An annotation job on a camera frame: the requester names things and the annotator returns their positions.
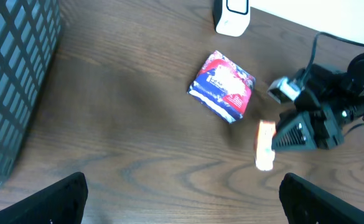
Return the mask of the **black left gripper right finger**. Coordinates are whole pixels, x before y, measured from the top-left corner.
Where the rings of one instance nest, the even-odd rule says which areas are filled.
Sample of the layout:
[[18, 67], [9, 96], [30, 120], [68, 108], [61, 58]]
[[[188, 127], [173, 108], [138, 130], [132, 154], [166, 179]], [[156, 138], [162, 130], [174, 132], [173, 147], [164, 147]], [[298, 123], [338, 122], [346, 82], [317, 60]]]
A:
[[289, 223], [364, 223], [364, 211], [293, 173], [284, 176], [279, 199]]

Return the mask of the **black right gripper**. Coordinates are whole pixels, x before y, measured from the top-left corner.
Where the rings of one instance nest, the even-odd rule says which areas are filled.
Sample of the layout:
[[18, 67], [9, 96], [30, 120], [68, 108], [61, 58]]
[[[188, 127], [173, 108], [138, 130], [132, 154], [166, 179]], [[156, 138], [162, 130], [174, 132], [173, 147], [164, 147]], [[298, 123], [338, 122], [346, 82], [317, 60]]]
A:
[[304, 90], [294, 102], [296, 110], [280, 114], [272, 150], [310, 151], [332, 149], [344, 143], [341, 120], [343, 100], [326, 98], [320, 101], [311, 90]]

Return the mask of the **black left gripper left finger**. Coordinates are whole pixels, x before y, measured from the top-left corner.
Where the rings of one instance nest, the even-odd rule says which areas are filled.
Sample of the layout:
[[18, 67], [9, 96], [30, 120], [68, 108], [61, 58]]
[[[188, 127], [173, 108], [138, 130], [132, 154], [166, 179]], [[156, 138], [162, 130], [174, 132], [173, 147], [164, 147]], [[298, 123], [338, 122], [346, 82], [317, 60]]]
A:
[[88, 198], [84, 173], [76, 172], [0, 211], [0, 224], [79, 224]]

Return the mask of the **small orange snack pack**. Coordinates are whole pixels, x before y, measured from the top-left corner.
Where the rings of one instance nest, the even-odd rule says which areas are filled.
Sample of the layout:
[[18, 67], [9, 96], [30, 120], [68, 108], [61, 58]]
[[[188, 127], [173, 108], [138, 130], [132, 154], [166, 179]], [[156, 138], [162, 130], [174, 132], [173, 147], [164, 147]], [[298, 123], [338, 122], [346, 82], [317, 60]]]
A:
[[271, 171], [275, 159], [272, 150], [273, 136], [276, 134], [274, 121], [260, 120], [254, 144], [255, 165], [260, 171]]

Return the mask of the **red purple snack bag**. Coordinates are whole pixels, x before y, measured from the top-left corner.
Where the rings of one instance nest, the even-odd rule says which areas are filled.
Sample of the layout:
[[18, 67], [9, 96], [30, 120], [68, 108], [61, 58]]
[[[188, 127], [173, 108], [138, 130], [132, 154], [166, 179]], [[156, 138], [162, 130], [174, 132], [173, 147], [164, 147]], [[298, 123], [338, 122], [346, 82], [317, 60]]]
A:
[[228, 123], [243, 118], [256, 79], [219, 51], [206, 59], [187, 93]]

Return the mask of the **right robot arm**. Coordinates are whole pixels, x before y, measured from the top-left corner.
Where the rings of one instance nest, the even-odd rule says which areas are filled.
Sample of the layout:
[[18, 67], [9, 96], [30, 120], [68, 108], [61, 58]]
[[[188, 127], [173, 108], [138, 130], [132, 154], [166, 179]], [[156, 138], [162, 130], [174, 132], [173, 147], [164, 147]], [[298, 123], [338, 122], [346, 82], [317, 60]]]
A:
[[341, 72], [313, 64], [271, 84], [268, 94], [294, 109], [281, 113], [272, 149], [332, 149], [344, 142], [343, 127], [364, 118], [364, 53]]

